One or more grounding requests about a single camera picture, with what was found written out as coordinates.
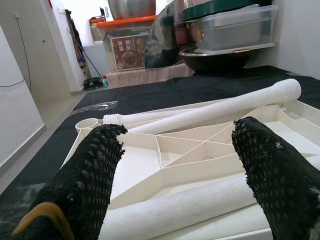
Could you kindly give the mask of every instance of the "wall outlet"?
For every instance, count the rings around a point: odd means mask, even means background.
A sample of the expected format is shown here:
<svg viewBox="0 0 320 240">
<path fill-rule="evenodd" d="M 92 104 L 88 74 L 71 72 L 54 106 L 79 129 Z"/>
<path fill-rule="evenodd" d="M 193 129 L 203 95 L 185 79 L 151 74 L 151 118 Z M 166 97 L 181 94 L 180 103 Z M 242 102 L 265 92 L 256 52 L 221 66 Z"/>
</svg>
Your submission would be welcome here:
<svg viewBox="0 0 320 240">
<path fill-rule="evenodd" d="M 17 11 L 13 13 L 13 17 L 14 17 L 15 19 L 20 19 L 20 18 L 21 18 L 20 13 L 17 12 Z"/>
</svg>

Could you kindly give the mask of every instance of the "orange lid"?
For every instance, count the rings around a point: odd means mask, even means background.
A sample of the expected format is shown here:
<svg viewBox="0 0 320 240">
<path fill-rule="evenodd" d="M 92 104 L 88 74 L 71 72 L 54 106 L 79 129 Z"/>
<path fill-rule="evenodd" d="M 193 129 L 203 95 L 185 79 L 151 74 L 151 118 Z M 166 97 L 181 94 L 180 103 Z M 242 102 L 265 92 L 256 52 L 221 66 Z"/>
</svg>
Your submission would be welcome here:
<svg viewBox="0 0 320 240">
<path fill-rule="evenodd" d="M 115 20 L 115 21 L 103 21 L 103 22 L 97 23 L 97 27 L 105 28 L 105 27 L 111 27 L 111 26 L 122 25 L 122 24 L 134 24 L 134 23 L 154 21 L 156 17 L 157 15 L 126 18 L 126 19 Z"/>
</svg>

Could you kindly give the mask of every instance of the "white plastic tray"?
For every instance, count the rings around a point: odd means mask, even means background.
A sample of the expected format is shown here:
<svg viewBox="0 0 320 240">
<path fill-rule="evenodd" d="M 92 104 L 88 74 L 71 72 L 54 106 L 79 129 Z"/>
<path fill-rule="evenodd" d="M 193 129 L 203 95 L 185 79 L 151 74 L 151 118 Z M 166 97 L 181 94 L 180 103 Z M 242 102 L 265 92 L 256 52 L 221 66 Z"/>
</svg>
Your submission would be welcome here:
<svg viewBox="0 0 320 240">
<path fill-rule="evenodd" d="M 211 102 L 168 108 L 177 110 L 202 107 Z M 246 112 L 238 112 L 223 119 L 212 119 L 188 129 L 158 135 L 127 133 L 119 140 L 124 143 L 125 155 L 116 169 L 108 210 L 139 203 L 148 199 L 178 193 L 222 178 L 243 174 L 244 169 L 232 145 L 233 121 L 252 116 L 292 144 L 306 158 L 320 155 L 320 111 L 299 101 L 268 105 Z M 148 122 L 126 125 L 128 129 Z M 78 144 L 100 121 L 84 120 L 77 124 L 78 136 L 65 162 Z M 187 233 L 205 228 L 199 223 L 162 235 L 159 240 L 188 239 Z M 241 229 L 235 236 L 221 235 L 220 240 L 272 240 L 268 226 L 257 226 L 257 231 Z"/>
</svg>

